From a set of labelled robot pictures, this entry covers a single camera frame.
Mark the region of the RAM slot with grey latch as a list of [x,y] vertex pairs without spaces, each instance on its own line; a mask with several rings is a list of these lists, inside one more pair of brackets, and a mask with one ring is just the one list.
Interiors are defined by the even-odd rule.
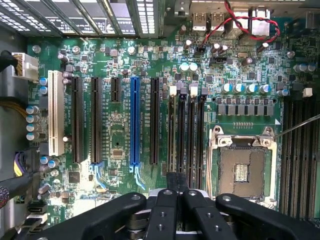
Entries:
[[185,106],[187,99],[187,88],[181,87],[178,96],[178,118],[177,118],[177,172],[183,172],[184,165],[184,142],[185,142]]
[[197,102],[197,188],[202,189],[204,152],[204,114],[208,88],[202,87]]
[[320,219],[320,117],[315,121],[316,128],[316,154],[315,154],[315,200],[314,218]]
[[[289,98],[283,99],[283,132],[292,126],[292,103]],[[281,180],[280,180],[280,210],[283,214],[289,215],[289,196],[290,196],[290,163],[291,156],[291,135],[285,133],[282,136],[282,155],[281,155]]]
[[[299,125],[304,121],[303,119],[303,102],[297,101],[295,106],[295,121]],[[296,219],[300,218],[300,152],[301,152],[301,127],[298,126],[292,133],[294,133],[294,162],[293,162],[293,183],[292,183],[292,206],[293,206],[293,217]]]

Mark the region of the long black expansion slot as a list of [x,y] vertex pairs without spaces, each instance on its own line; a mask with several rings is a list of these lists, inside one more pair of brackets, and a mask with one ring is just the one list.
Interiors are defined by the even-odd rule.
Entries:
[[92,164],[99,164],[102,157],[102,80],[91,78],[90,102],[90,157]]
[[71,79],[71,147],[72,161],[75,164],[84,160],[83,105],[83,80],[74,76]]
[[159,118],[160,118],[160,80],[150,79],[150,160],[151,165],[159,162]]

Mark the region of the blue expansion slot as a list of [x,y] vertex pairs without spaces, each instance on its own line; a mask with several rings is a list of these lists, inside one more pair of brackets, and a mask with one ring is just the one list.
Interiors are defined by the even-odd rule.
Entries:
[[140,78],[130,78],[130,165],[140,164]]

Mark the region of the white PCI expansion slot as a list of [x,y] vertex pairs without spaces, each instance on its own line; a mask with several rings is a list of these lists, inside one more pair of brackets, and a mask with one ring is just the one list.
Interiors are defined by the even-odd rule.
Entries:
[[48,153],[60,156],[65,153],[65,87],[60,71],[48,70]]

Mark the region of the short black expansion slot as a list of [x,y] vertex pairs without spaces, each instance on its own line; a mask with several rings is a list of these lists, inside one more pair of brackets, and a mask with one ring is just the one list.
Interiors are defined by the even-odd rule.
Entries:
[[112,77],[110,80],[110,100],[112,103],[120,103],[122,100],[122,84],[119,77]]

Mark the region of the square black chip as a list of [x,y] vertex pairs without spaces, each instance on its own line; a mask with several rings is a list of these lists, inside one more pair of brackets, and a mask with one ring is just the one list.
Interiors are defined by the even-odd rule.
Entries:
[[78,171],[69,171],[68,172],[68,182],[70,184],[79,184],[80,183],[80,173]]

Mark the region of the metal CPU socket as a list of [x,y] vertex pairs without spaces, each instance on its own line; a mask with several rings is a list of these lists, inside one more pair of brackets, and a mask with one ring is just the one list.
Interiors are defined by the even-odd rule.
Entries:
[[216,125],[210,131],[209,157],[217,155],[215,195],[234,194],[270,209],[277,206],[277,150],[272,127],[261,134],[227,134]]

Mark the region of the white SATA port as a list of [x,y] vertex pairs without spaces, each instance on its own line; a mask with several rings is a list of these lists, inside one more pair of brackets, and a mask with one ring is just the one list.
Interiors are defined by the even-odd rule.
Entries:
[[41,220],[40,224],[45,224],[48,220],[48,213],[31,213],[26,219]]

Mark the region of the black SATA port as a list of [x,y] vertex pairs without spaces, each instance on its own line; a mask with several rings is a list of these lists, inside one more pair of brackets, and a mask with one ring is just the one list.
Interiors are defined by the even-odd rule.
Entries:
[[33,202],[27,206],[27,211],[31,214],[45,214],[47,210],[48,204],[44,202]]

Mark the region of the green motherboard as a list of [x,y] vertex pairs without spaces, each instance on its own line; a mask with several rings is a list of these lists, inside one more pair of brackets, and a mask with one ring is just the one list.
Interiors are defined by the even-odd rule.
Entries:
[[[62,73],[64,85],[64,154],[59,166],[42,165],[41,183],[49,185],[45,194],[47,223],[54,226],[121,195],[138,192],[148,196],[151,190],[167,185],[168,172],[168,105],[170,86],[176,86],[175,97],[175,171],[177,172],[178,99],[186,87],[183,172],[187,177],[188,100],[190,87],[197,87],[194,116],[192,189],[197,187],[198,98],[201,88],[208,89],[204,104],[204,145],[202,189],[214,199],[218,166],[209,157],[210,132],[215,126],[224,133],[259,135],[264,127],[273,128],[274,135],[283,132],[284,98],[292,104],[292,126],[296,124],[295,102],[302,101],[303,90],[312,88],[314,116],[320,114],[320,32],[308,30],[292,34],[285,18],[277,18],[281,34],[271,43],[244,38],[212,36],[209,39],[191,33],[187,22],[181,29],[163,39],[106,39],[34,37],[28,41],[27,52],[39,63],[39,78],[48,78],[48,70]],[[196,72],[180,72],[181,63],[197,63]],[[307,71],[296,73],[296,64],[306,64]],[[83,161],[73,163],[72,154],[72,77],[83,81]],[[91,78],[102,80],[102,161],[91,162]],[[121,80],[121,102],[111,102],[111,78]],[[130,165],[131,77],[140,79],[140,163]],[[159,78],[159,151],[158,164],[150,164],[151,78]],[[221,86],[243,84],[241,93],[223,93]],[[247,93],[246,85],[256,84],[255,93]],[[259,86],[269,84],[267,94]],[[30,141],[39,155],[49,156],[48,94],[41,95],[38,82],[29,85],[29,105],[38,106],[39,139]],[[277,90],[288,90],[289,96],[277,96]],[[313,205],[312,217],[301,218],[302,150],[300,141],[300,220],[320,225],[315,213],[315,180],[317,134],[313,126]],[[280,209],[282,136],[277,143],[276,201]],[[69,183],[68,173],[79,172],[80,182]]]

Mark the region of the thin metal locking lever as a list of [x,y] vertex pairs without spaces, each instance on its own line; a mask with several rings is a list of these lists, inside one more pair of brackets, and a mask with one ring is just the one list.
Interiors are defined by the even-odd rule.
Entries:
[[288,128],[288,129],[286,129],[286,130],[278,133],[277,135],[275,135],[275,136],[273,137],[273,139],[274,139],[274,140],[275,140],[275,139],[278,139],[278,138],[280,138],[281,136],[286,135],[286,134],[292,132],[292,131],[295,130],[295,129],[298,129],[298,128],[306,125],[306,124],[309,124],[309,123],[311,123],[311,122],[313,122],[313,121],[316,121],[316,120],[319,120],[319,119],[320,119],[320,114],[318,114],[318,115],[316,115],[316,116],[313,116],[313,117],[310,117],[309,119],[307,119],[307,120],[305,120],[305,121],[303,121],[303,122],[301,122],[301,123],[299,123],[299,124],[297,124],[297,125],[295,125],[295,126],[293,126],[293,127],[290,127],[290,128]]

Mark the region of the white power connector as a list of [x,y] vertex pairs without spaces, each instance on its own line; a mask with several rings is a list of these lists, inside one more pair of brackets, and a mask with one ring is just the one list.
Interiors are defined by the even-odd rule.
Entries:
[[12,67],[12,76],[33,83],[38,82],[39,60],[23,52],[13,52],[11,55],[17,60],[17,66]]

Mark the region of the silver rear port block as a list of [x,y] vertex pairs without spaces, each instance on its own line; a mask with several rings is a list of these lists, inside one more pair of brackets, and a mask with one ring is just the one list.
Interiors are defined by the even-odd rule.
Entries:
[[[249,9],[247,7],[235,7],[232,9],[234,12],[234,15],[236,17],[248,17],[249,16]],[[249,26],[249,20],[240,18],[238,21],[241,23],[242,27],[246,30],[248,30]]]
[[[251,11],[252,17],[263,19],[270,18],[270,10],[264,6],[253,8]],[[251,33],[258,37],[267,37],[270,34],[270,23],[260,20],[252,20],[250,25]]]

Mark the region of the silver USB port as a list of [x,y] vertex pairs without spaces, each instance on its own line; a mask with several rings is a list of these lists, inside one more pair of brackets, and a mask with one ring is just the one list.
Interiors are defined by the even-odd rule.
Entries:
[[[214,30],[219,24],[225,21],[225,15],[221,12],[211,13],[211,30]],[[224,24],[222,24],[214,34],[222,34],[224,32]]]
[[207,14],[195,12],[192,14],[192,30],[196,32],[205,32],[207,30]]

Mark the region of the grey metal PC case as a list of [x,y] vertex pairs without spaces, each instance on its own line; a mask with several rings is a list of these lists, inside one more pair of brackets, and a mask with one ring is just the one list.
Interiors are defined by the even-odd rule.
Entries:
[[[270,18],[252,17],[257,7],[268,8]],[[249,15],[236,17],[233,8],[248,8]],[[193,13],[206,13],[205,32],[193,31]],[[214,30],[211,13],[224,14]],[[32,38],[166,39],[186,23],[191,23],[192,35],[206,40],[216,36],[267,44],[281,35],[277,18],[287,19],[293,35],[320,32],[320,0],[0,0],[0,240],[30,240],[53,227],[27,219],[28,204],[48,206],[50,186],[41,182],[41,163],[36,172],[14,174],[15,152],[37,148],[26,138],[29,85],[36,82],[12,76],[18,65],[12,53],[31,56]],[[248,29],[238,19],[248,19]],[[270,23],[269,36],[253,35],[252,20]],[[222,24],[224,32],[215,34]],[[175,240],[183,230],[181,201],[178,187]]]

